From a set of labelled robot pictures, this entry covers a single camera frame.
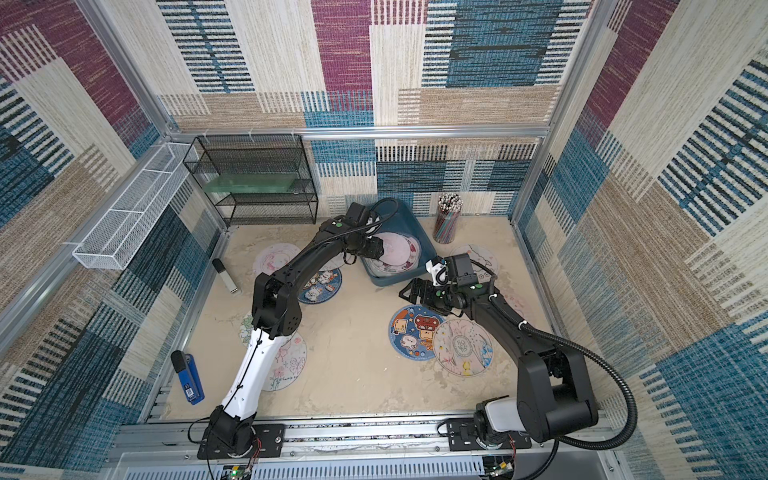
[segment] plate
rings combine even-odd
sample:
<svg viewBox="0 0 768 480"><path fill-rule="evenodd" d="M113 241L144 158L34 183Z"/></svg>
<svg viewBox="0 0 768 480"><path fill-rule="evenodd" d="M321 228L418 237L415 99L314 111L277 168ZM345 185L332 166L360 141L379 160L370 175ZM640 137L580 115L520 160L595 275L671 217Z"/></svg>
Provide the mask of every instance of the plate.
<svg viewBox="0 0 768 480"><path fill-rule="evenodd" d="M379 277L392 276L397 275L398 273L407 272L408 270L416 268L419 265L419 257L422 254L422 247L419 244L419 241L409 235L403 236L408 241L409 245L410 254L408 260L403 265L389 265L382 262L381 260L364 258L363 261L365 261L368 267L371 269L371 273Z"/></svg>
<svg viewBox="0 0 768 480"><path fill-rule="evenodd" d="M296 332L277 350L275 361L272 362L270 374L264 382L262 391L274 392L286 388L299 378L304 365L306 365L306 342Z"/></svg>
<svg viewBox="0 0 768 480"><path fill-rule="evenodd" d="M460 253L469 253L469 258L473 259L475 262L482 263L498 276L499 265L496 255L484 246L474 244L460 245L453 249L451 255L459 255ZM480 283L485 283L491 280L491 276L479 266L472 264L472 269L477 273L478 281Z"/></svg>
<svg viewBox="0 0 768 480"><path fill-rule="evenodd" d="M286 266L300 251L301 249L292 243L269 245L256 255L256 261L253 262L253 272L256 276L259 276L259 273L272 275Z"/></svg>
<svg viewBox="0 0 768 480"><path fill-rule="evenodd" d="M399 233L381 232L374 235L384 242L384 254L379 258L381 263L388 265L403 265L410 257L410 244Z"/></svg>
<svg viewBox="0 0 768 480"><path fill-rule="evenodd" d="M442 368L457 376L483 373L493 360L491 336L469 319L451 319L441 324L435 331L432 348Z"/></svg>
<svg viewBox="0 0 768 480"><path fill-rule="evenodd" d="M315 276L304 285L299 293L301 303L323 303L331 300L341 288L341 270L326 270L315 273Z"/></svg>
<svg viewBox="0 0 768 480"><path fill-rule="evenodd" d="M389 342L407 359L433 359L432 337L443 322L444 318L424 306L404 306L389 321Z"/></svg>

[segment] blue stapler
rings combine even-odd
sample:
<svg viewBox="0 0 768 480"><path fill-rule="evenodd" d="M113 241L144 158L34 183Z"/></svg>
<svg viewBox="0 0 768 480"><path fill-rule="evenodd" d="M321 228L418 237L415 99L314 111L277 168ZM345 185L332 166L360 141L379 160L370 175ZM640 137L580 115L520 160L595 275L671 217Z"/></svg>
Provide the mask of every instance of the blue stapler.
<svg viewBox="0 0 768 480"><path fill-rule="evenodd" d="M200 384L200 376L197 374L197 367L194 364L194 357L181 350L175 350L170 355L170 361L174 364L174 370L179 375L181 388L184 389L184 396L187 401L195 405L205 398L203 386Z"/></svg>

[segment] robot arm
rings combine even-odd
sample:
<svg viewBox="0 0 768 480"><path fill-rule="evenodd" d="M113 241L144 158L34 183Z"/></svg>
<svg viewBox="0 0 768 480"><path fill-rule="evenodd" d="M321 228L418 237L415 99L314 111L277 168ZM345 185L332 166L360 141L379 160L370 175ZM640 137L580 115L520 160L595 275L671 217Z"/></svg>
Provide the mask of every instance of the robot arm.
<svg viewBox="0 0 768 480"><path fill-rule="evenodd" d="M211 413L205 438L209 451L236 458L253 445L250 426L259 394L278 350L301 322L299 294L304 285L339 253L380 258L383 241L371 237L383 221L372 209L352 203L346 215L327 220L309 245L272 275L260 273L253 286L253 332L234 383Z"/></svg>
<svg viewBox="0 0 768 480"><path fill-rule="evenodd" d="M501 344L518 367L517 412L507 411L504 415L517 413L525 431L536 442L546 442L598 422L598 406L584 355L523 332L520 327L527 322L494 287L495 275L488 283L478 283L466 253L445 260L437 257L430 264L430 273L434 272L432 281L413 279L400 296L445 315L461 310ZM561 379L561 384L552 386L551 376ZM498 411L484 407L486 415ZM497 436L503 440L505 432L491 428L499 422L493 418L479 420L475 424L484 426L477 431L482 442L500 443Z"/></svg>
<svg viewBox="0 0 768 480"><path fill-rule="evenodd" d="M315 273L339 253L378 259L383 254L381 239L371 237L379 225L373 210L353 203L346 215L324 222L312 242L282 269L272 275L261 273L253 291L253 333L248 352L222 405L211 414L208 452L222 457L247 455L253 448L251 427L259 394L278 349L301 322L298 296ZM496 399L478 404L475 430L484 445L513 430L525 427L537 442L559 439L584 449L611 449L626 442L637 424L637 406L626 382L599 356L569 340L541 332L515 312L494 287L478 283L467 254L427 263L431 280L415 278L400 292L410 303L421 303L437 313L459 310L482 325L518 366L518 398ZM598 422L598 406L592 392L584 356L605 369L617 382L627 401L627 424L616 437L603 442L583 442L565 435ZM561 380L553 386L550 377Z"/></svg>

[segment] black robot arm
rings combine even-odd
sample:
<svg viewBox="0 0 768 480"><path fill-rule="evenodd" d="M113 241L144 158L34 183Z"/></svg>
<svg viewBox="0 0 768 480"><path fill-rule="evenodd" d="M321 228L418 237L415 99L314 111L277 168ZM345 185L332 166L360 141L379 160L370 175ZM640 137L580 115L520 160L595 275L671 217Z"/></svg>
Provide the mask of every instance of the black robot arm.
<svg viewBox="0 0 768 480"><path fill-rule="evenodd" d="M342 252L381 257L383 241L371 237L378 228L375 216L367 207L352 203L346 215L323 222L310 244L286 266L272 275L260 273L253 284L253 328L269 333L271 339L291 335L301 322L299 294L323 265Z"/></svg>
<svg viewBox="0 0 768 480"><path fill-rule="evenodd" d="M442 284L416 278L400 296L444 315L461 310L499 342L518 366L518 414L535 441L546 442L598 422L598 406L581 353L523 332L520 325L527 322L495 288L495 275L490 282L478 283L466 253L448 257L444 263L438 257L432 264L444 265L445 275L440 271L433 276L442 280L434 283ZM553 386L550 377L561 383ZM493 432L478 432L486 443L493 443L493 436Z"/></svg>

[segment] white wire basket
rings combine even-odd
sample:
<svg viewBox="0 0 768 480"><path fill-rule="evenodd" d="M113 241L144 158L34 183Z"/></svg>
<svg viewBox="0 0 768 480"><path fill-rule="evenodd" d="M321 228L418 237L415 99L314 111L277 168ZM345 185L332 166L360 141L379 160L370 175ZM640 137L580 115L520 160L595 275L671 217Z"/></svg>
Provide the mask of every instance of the white wire basket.
<svg viewBox="0 0 768 480"><path fill-rule="evenodd" d="M125 270L189 172L189 144L165 144L88 232L72 255L85 268Z"/></svg>

